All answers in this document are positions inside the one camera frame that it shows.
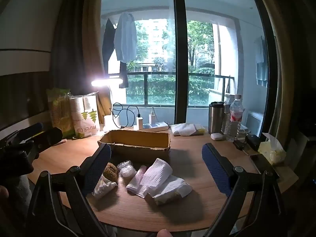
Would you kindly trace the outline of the person's hand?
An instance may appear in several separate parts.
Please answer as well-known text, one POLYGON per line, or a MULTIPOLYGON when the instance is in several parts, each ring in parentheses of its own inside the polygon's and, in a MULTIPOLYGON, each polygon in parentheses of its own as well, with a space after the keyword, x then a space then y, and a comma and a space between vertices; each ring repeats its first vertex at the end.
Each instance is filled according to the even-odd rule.
POLYGON ((161 229, 157 233, 157 237, 173 237, 173 236, 167 229, 161 229))

